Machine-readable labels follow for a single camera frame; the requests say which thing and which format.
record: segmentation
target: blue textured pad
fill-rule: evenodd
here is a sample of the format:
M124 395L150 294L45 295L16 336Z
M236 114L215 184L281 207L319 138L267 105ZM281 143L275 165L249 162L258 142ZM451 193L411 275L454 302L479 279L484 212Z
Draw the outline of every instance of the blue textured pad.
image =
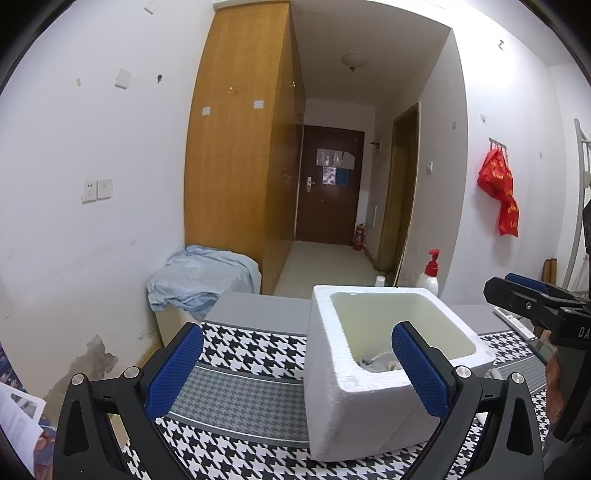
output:
M548 287L546 284L544 282L534 280L533 278L522 277L521 275L509 273L505 277L505 280L512 281L513 283L517 283L523 287L531 288L532 290L539 291L540 293L548 293Z
M402 324L392 330L392 350L429 415L443 421L449 412L449 389L427 355Z
M194 325L148 385L145 411L150 420L168 415L202 352L203 331Z

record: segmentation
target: white foam box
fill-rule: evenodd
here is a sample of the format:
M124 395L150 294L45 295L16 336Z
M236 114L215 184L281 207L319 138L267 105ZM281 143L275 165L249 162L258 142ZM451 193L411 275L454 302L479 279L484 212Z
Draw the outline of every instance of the white foam box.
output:
M410 322L454 366L484 375L495 359L441 300L423 288L317 286L304 364L312 458L363 458L425 442L439 419L402 369L373 373L356 362L392 351L392 329Z

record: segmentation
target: wooden wardrobe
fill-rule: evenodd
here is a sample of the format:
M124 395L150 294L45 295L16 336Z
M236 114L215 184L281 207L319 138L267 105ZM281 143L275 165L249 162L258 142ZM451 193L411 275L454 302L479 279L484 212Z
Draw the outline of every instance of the wooden wardrobe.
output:
M305 104L289 2L219 10L189 119L185 242L253 258L264 294L293 241Z

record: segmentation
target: light blue cloth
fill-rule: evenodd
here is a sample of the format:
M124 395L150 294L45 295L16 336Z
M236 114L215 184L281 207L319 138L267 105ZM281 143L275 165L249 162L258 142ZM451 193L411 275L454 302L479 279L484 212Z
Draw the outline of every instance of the light blue cloth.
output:
M153 311L167 305L187 310L203 320L226 290L259 293L258 264L246 255L192 245L170 257L148 282Z

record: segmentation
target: ceiling light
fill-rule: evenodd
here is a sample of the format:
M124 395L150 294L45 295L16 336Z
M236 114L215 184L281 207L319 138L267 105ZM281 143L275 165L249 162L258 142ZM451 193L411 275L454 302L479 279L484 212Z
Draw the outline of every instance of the ceiling light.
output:
M349 67L349 70L354 72L356 69L365 67L369 63L369 59L361 53L348 53L340 58L340 62Z

